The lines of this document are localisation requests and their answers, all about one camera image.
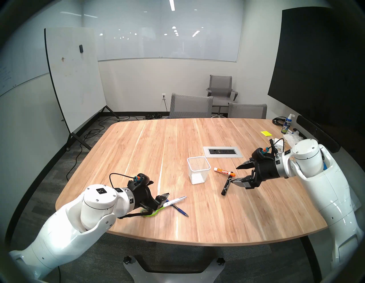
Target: blue pen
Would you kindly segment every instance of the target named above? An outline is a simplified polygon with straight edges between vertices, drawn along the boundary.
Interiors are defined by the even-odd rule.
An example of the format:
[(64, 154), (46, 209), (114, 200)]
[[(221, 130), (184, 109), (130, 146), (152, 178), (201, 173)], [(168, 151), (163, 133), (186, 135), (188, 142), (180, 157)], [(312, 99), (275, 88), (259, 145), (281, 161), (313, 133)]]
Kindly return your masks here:
[(172, 204), (171, 205), (173, 208), (175, 208), (178, 212), (180, 212), (181, 214), (185, 215), (186, 217), (189, 217), (189, 215), (187, 215), (185, 212), (183, 212), (180, 208), (178, 208), (176, 205)]

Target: white mesh pencil cup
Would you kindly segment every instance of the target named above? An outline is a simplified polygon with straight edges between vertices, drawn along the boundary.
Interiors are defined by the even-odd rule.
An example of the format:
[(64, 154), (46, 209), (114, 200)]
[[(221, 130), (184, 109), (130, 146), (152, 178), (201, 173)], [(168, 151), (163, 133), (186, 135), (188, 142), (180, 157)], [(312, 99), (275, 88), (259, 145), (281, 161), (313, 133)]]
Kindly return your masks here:
[(204, 183), (210, 168), (210, 164), (205, 156), (189, 157), (188, 171), (191, 183), (193, 185)]

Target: black knob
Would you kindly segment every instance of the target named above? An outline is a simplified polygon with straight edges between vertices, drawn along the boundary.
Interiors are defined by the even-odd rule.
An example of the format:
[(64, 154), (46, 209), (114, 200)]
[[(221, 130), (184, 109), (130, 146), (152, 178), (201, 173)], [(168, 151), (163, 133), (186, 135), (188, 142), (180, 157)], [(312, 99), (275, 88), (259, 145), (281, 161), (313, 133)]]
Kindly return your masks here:
[(123, 262), (124, 262), (125, 264), (130, 264), (130, 263), (132, 262), (132, 259), (131, 259), (131, 257), (130, 257), (130, 256), (126, 256), (126, 257), (123, 259)]
[(217, 263), (218, 263), (218, 265), (224, 265), (226, 263), (226, 261), (222, 257), (220, 257), (217, 259)]

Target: wood grain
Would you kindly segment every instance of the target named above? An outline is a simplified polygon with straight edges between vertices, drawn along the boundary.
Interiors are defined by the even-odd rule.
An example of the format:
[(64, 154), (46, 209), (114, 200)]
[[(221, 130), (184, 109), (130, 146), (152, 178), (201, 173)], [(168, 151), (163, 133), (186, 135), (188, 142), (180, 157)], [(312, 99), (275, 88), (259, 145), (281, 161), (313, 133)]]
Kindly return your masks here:
[[(274, 179), (246, 190), (233, 184), (220, 193), (227, 176), (210, 170), (203, 184), (192, 185), (187, 158), (203, 156), (203, 146), (237, 146), (243, 158), (209, 158), (218, 167), (245, 177), (235, 168), (258, 147), (280, 138), (280, 128), (263, 119), (163, 119), (116, 123), (110, 126), (80, 164), (56, 201), (56, 209), (74, 200), (90, 184), (110, 186), (112, 172), (144, 173), (155, 183), (153, 196), (188, 196), (178, 206), (189, 217), (168, 208), (154, 217), (117, 219), (109, 233), (148, 241), (185, 245), (253, 245), (288, 240), (327, 227), (298, 178)], [(128, 178), (112, 176), (114, 186)]]

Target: mesh chair back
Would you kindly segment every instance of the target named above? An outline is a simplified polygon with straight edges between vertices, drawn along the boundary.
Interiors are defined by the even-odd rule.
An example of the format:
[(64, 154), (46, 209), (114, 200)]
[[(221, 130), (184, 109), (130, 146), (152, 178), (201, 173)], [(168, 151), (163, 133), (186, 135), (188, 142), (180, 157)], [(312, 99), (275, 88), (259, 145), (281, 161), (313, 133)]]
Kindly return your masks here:
[(228, 118), (266, 119), (268, 106), (266, 104), (230, 103)]
[(231, 96), (232, 77), (210, 75), (209, 90), (212, 96)]
[(191, 96), (173, 93), (171, 95), (170, 119), (210, 118), (212, 106), (212, 96)]

